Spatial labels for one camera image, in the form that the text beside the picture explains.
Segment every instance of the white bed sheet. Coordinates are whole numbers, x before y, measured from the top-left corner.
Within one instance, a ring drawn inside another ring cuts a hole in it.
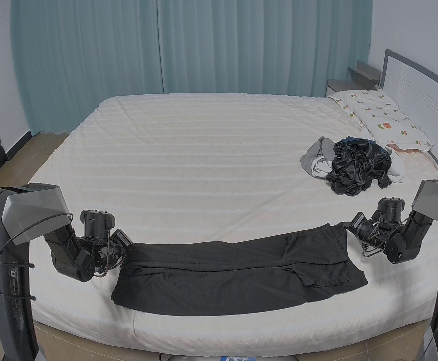
[[[420,152],[400,153],[402,184],[374,183],[337,196],[301,168],[320,136],[360,129],[329,98],[170,94],[105,100],[55,150],[31,182],[60,185],[73,226],[82,209],[106,210],[134,242],[238,242],[372,215],[379,199],[411,201],[423,178],[438,178]],[[283,356],[352,344],[432,315],[438,284],[438,223],[415,261],[348,253],[369,284],[301,306],[219,317],[175,317],[116,306],[119,269],[82,284],[58,274],[42,239],[30,246],[34,318],[101,343],[168,354]]]

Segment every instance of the black garment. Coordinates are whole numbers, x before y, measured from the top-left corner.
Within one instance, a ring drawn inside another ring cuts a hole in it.
[[[342,223],[235,244],[133,244],[111,298],[173,316],[288,308],[367,284],[346,248]]]
[[[372,179],[378,180],[381,189],[392,183],[388,177],[391,157],[378,144],[366,139],[343,139],[334,145],[334,152],[336,158],[326,179],[336,194],[358,195]]]

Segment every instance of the curtain fold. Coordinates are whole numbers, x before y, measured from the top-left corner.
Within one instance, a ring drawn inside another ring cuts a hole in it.
[[[372,0],[12,0],[32,133],[145,93],[324,96],[366,61]]]

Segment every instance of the black cloth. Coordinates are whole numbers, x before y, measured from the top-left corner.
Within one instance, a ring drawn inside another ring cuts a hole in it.
[[[373,179],[381,189],[392,182],[388,177],[391,157],[384,148],[366,139],[343,139],[334,145],[336,158],[326,176],[336,194],[358,195]]]
[[[341,223],[235,244],[132,244],[111,298],[149,313],[217,316],[288,308],[366,284]]]

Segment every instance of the pillow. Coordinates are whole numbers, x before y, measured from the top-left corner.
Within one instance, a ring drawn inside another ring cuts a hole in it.
[[[381,89],[339,91],[329,96],[350,117],[367,129],[372,138],[400,150],[429,151],[432,142],[397,104]]]

